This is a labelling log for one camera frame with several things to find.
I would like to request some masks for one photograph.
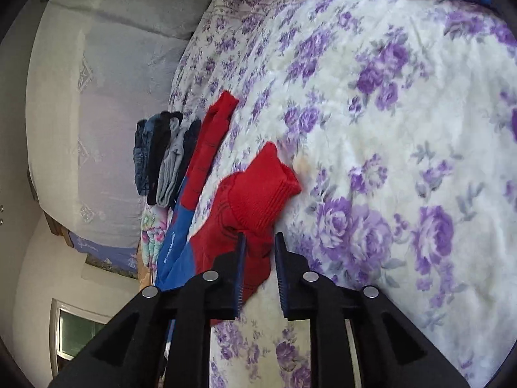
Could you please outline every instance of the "sock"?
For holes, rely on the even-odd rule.
[[[239,101],[225,90],[219,100],[208,110],[187,170],[188,181],[180,201],[187,210],[196,208],[214,157],[228,132],[230,118],[238,103]]]
[[[182,123],[183,114],[181,112],[163,111],[159,119],[154,123],[153,137],[151,139],[151,149],[147,161],[147,178],[149,180],[149,192],[147,193],[147,203],[150,206],[156,204],[156,190],[158,177],[160,175],[161,162],[164,159],[165,151],[171,141],[171,120],[176,118],[178,126]]]
[[[238,233],[244,233],[246,301],[270,274],[273,225],[288,199],[300,192],[293,171],[278,160],[276,146],[267,143],[246,171],[219,184],[207,221],[189,242],[196,274],[210,269],[218,255],[233,251]]]
[[[174,184],[174,190],[172,191],[171,198],[169,199],[169,207],[174,210],[176,202],[179,197],[179,190],[182,187],[183,178],[187,173],[192,155],[194,154],[195,145],[197,142],[197,136],[201,129],[201,120],[196,119],[192,121],[189,129],[183,137],[183,159],[182,163],[179,164],[178,175],[176,177],[176,183]]]

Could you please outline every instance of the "colorful floral fabric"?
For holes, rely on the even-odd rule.
[[[517,338],[517,41],[457,0],[213,0],[170,109],[239,99],[195,212],[267,141],[302,194],[277,230],[336,284],[379,286],[474,388]],[[212,331],[210,384],[309,387],[276,273]]]
[[[141,220],[142,263],[151,271],[152,281],[156,281],[156,261],[164,244],[167,224],[172,211],[158,205],[145,203]]]

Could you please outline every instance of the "red sock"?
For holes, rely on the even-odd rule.
[[[180,201],[187,210],[196,208],[214,157],[228,132],[229,121],[237,103],[239,101],[225,90],[217,102],[209,108],[203,120],[186,175],[188,181]]]
[[[207,221],[190,240],[196,274],[210,269],[218,255],[233,251],[238,233],[244,233],[246,301],[269,276],[273,225],[288,199],[300,192],[293,171],[278,160],[275,145],[267,143],[245,172],[219,184]]]

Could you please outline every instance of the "folded sock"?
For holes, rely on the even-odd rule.
[[[187,170],[188,181],[183,189],[181,204],[187,210],[194,210],[205,186],[208,172],[228,132],[229,121],[239,101],[226,90],[210,107],[201,125],[200,135]]]
[[[210,269],[218,255],[233,251],[239,232],[244,233],[246,301],[269,276],[273,225],[288,199],[299,192],[296,176],[280,162],[275,145],[267,143],[246,171],[219,184],[207,221],[189,242],[196,274]]]
[[[147,203],[150,206],[156,204],[156,191],[158,189],[158,179],[160,176],[160,166],[164,159],[165,151],[171,141],[171,131],[175,138],[179,131],[181,121],[178,118],[183,114],[181,112],[164,111],[160,114],[160,119],[154,124],[153,139],[151,141],[151,150],[149,151],[149,159],[147,162],[147,177],[149,179],[149,192],[147,194]]]
[[[158,185],[156,189],[156,204],[160,207],[168,208],[169,199],[178,175],[179,165],[183,159],[183,139],[187,131],[186,127],[181,127],[178,132],[171,125],[171,141],[165,150],[164,159],[160,165]]]
[[[196,119],[192,121],[189,129],[183,136],[183,158],[179,164],[178,173],[176,176],[176,182],[172,191],[171,197],[169,198],[169,207],[174,210],[179,197],[179,190],[182,187],[183,178],[187,173],[187,168],[191,162],[192,155],[194,154],[197,137],[201,129],[201,120]]]

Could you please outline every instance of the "purple rose print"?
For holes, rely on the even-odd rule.
[[[362,167],[352,168],[348,177],[352,191],[369,195],[384,185],[388,178],[388,169],[383,165],[381,156],[375,153]]]
[[[275,81],[273,80],[266,89],[264,89],[263,92],[260,93],[259,97],[257,98],[257,101],[253,105],[253,110],[251,111],[251,118],[248,121],[248,124],[254,123],[255,120],[257,120],[257,117],[262,112],[262,109],[264,109],[265,106],[269,104],[269,97],[271,96],[271,88],[273,87],[273,84]]]
[[[393,217],[396,222],[396,227],[393,236],[396,240],[399,240],[402,234],[409,228],[409,222],[407,220],[404,220],[404,218],[398,213],[395,213]]]
[[[216,62],[213,58],[208,57],[205,61],[205,71],[207,73],[211,73],[214,71],[214,68],[216,67]]]
[[[262,21],[258,14],[250,14],[247,18],[242,21],[241,32],[243,35],[247,35],[252,32]]]
[[[449,159],[443,159],[437,163],[436,152],[431,150],[428,141],[425,141],[423,145],[417,145],[417,151],[411,154],[411,157],[416,158],[417,164],[425,160],[425,163],[427,163],[427,169],[420,171],[422,180],[415,185],[415,190],[419,197],[429,201],[433,192],[440,188],[444,178],[452,175],[454,170],[453,161],[463,160],[461,154],[454,153],[452,149],[450,149],[450,152]]]
[[[237,140],[237,136],[240,132],[240,125],[239,123],[233,123],[232,127],[229,132],[229,141],[228,141],[228,148],[233,151],[235,147],[235,140]]]
[[[318,13],[324,13],[325,11],[327,11],[330,3],[332,2],[333,0],[320,0],[317,4],[316,4],[316,7],[314,8],[314,11],[312,12],[311,16],[309,17],[311,20],[314,20],[314,18],[316,18],[316,15]]]
[[[358,122],[372,101],[380,111],[394,112],[400,92],[409,89],[416,77],[427,80],[431,75],[427,63],[419,59],[425,54],[411,49],[403,28],[390,25],[384,37],[387,42],[372,41],[371,48],[356,53],[360,70],[357,79],[348,83],[359,93],[348,105],[351,124]]]
[[[320,249],[331,260],[339,260],[350,245],[348,216],[352,202],[344,197],[330,199],[316,210],[316,235]]]
[[[350,12],[341,13],[338,16],[338,25],[341,29],[352,30],[353,33],[358,34],[361,32],[361,20],[363,18],[355,18]]]
[[[222,38],[220,42],[216,43],[217,54],[227,53],[228,51],[235,49],[237,40],[234,37]]]
[[[306,108],[300,115],[298,120],[300,130],[309,133],[312,131],[320,116],[320,111],[317,108]]]
[[[228,381],[219,371],[214,360],[210,361],[210,388],[227,388]]]
[[[443,207],[421,207],[420,223],[413,235],[415,270],[422,276],[431,272],[432,264],[440,264],[444,257],[451,254],[454,225]]]
[[[508,204],[517,212],[517,184],[514,180],[506,181],[505,193],[503,194]]]
[[[359,75],[357,88],[364,94],[372,94],[383,82],[383,74],[374,64],[369,64]]]
[[[296,369],[291,375],[291,387],[311,388],[311,371],[306,364]]]
[[[381,61],[391,73],[398,74],[409,61],[409,54],[403,45],[390,42],[381,51]]]
[[[303,222],[301,222],[298,227],[297,232],[293,232],[290,238],[293,242],[294,252],[307,258],[309,268],[312,271],[323,274],[321,261],[314,257],[314,248],[317,246],[317,243],[315,243],[310,236],[303,233]]]
[[[290,8],[286,11],[283,16],[282,22],[280,22],[279,29],[282,29],[285,25],[289,25],[291,20],[293,20],[294,15],[298,11],[298,9],[303,5],[303,3],[295,3],[292,4]]]
[[[216,19],[216,32],[222,31],[226,27],[227,21],[224,17],[218,17]]]
[[[290,372],[294,369],[295,363],[294,359],[296,358],[296,349],[295,347],[287,341],[283,341],[277,345],[277,361],[282,369],[287,372]]]
[[[495,35],[497,40],[502,44],[511,47],[517,46],[517,40],[515,39],[513,33],[504,22],[499,22],[492,28],[490,28],[490,33],[492,33],[492,35]]]
[[[485,30],[483,17],[478,13],[456,10],[447,14],[444,35],[451,39],[472,37]]]
[[[433,279],[429,278],[429,277],[424,277],[424,278],[420,278],[420,279],[417,279],[417,289],[422,291],[422,292],[426,292],[428,291],[429,289],[431,289],[431,285],[433,284]]]
[[[306,94],[306,102],[302,108],[289,99],[285,113],[278,117],[287,126],[284,135],[278,139],[279,147],[289,156],[294,156],[298,148],[307,141],[307,134],[318,124],[324,128],[330,114],[322,115],[320,106],[326,102],[324,95],[312,89]]]
[[[233,69],[235,68],[235,61],[233,56],[231,55],[228,57],[228,60],[222,61],[221,66],[224,70],[223,79],[226,80],[228,78],[231,78]]]
[[[316,71],[317,62],[333,40],[331,29],[318,28],[306,40],[298,44],[295,60],[288,67],[285,82],[295,81],[302,76],[303,85]]]
[[[483,42],[486,37],[493,36],[506,46],[511,58],[517,58],[517,40],[506,23],[498,18],[487,16],[486,12],[477,6],[466,6],[451,12],[436,9],[430,15],[430,19],[444,22],[444,36],[448,35],[452,40],[456,38],[470,40],[475,37],[479,42]]]
[[[283,32],[280,36],[280,39],[278,40],[278,43],[280,44],[280,46],[278,47],[278,51],[283,53],[289,47],[296,33],[298,33],[299,31],[300,28],[296,27],[290,28],[288,32]]]
[[[390,258],[393,237],[386,220],[368,205],[354,205],[349,223],[350,249],[343,262],[352,284],[363,287],[380,276],[381,265]]]
[[[217,88],[219,87],[219,80],[217,79],[214,79],[214,81],[212,81],[209,85],[208,85],[208,90],[210,91],[211,94],[214,94],[217,90]]]
[[[359,97],[354,96],[352,98],[352,103],[348,107],[348,111],[353,112],[353,113],[359,113],[359,112],[361,112],[361,108],[362,108],[362,106],[361,106]]]
[[[235,161],[232,165],[232,173],[235,172],[244,172],[246,168],[248,167],[248,164],[245,162],[237,162]]]
[[[221,356],[229,360],[232,357],[239,357],[240,351],[244,349],[244,338],[236,323],[223,321],[215,327],[217,344],[221,348]]]
[[[300,117],[300,109],[298,106],[294,105],[294,102],[288,102],[287,112],[284,115],[284,122],[289,128],[292,128],[294,125],[298,123],[298,118]]]
[[[466,360],[459,360],[459,370],[463,377],[470,381],[474,377],[472,365],[474,364],[474,353],[471,352],[470,356]]]
[[[387,86],[381,87],[375,104],[379,111],[388,110],[399,98],[399,92],[397,90],[396,83],[391,82]]]
[[[194,77],[194,83],[196,83],[198,86],[201,86],[203,84],[204,79],[205,79],[205,77],[202,74],[197,74]]]
[[[278,366],[280,367],[280,376],[285,387],[310,388],[309,352],[306,353],[306,356],[302,356],[298,348],[293,344],[295,341],[296,334],[293,326],[288,325],[282,331],[282,339],[276,342],[276,355]]]

